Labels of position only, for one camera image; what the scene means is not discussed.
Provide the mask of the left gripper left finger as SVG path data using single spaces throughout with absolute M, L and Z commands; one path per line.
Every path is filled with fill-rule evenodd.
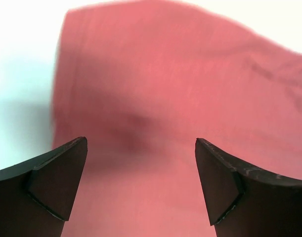
M 0 237 L 59 237 L 70 218 L 87 139 L 0 170 Z

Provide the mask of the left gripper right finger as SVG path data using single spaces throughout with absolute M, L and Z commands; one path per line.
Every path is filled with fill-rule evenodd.
M 219 237 L 302 237 L 302 180 L 276 174 L 198 138 L 195 157 Z

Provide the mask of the salmon pink t-shirt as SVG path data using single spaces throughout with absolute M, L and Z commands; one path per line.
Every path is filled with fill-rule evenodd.
M 88 154 L 65 237 L 213 237 L 195 141 L 302 179 L 302 55 L 164 0 L 65 16 L 54 146 Z

